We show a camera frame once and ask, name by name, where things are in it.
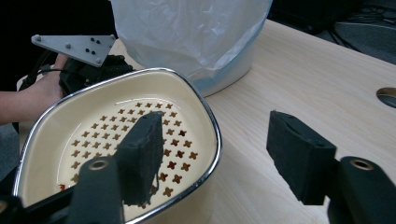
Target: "silver metal plate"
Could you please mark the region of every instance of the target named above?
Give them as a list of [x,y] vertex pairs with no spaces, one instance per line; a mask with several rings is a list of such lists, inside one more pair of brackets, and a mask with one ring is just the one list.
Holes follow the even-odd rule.
[[33,35],[32,43],[70,58],[102,66],[116,41],[114,35]]

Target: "white plastic bag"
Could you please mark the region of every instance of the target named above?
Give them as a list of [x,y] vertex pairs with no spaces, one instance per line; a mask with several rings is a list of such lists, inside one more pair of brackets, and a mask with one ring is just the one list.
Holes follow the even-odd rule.
[[167,67],[207,96],[251,66],[272,0],[111,0],[117,35],[141,65]]

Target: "person's arm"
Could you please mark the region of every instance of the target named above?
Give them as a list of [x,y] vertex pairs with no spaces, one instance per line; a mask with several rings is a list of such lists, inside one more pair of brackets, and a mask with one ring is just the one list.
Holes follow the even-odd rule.
[[[67,56],[58,54],[53,69],[62,69]],[[0,125],[11,122],[34,121],[50,105],[63,97],[59,86],[60,72],[44,75],[23,91],[0,91]]]

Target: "light wood tabletop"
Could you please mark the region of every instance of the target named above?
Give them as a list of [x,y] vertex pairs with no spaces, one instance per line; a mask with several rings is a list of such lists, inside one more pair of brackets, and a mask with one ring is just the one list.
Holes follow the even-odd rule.
[[[113,48],[140,68],[120,42]],[[396,88],[396,65],[267,20],[250,70],[206,97],[224,141],[209,223],[329,223],[329,200],[303,205],[275,168],[266,150],[272,110],[336,145],[337,160],[375,162],[396,182],[396,108],[376,97],[386,87]]]

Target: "perforated tray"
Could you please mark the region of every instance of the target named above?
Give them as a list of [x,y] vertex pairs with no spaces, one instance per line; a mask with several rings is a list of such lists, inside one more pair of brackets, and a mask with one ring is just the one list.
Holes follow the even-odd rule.
[[28,206],[75,185],[85,161],[112,156],[150,111],[163,113],[160,186],[151,204],[124,205],[125,219],[144,220],[182,200],[214,171],[221,139],[205,99],[184,77],[164,68],[110,79],[49,108],[27,137],[14,194]]

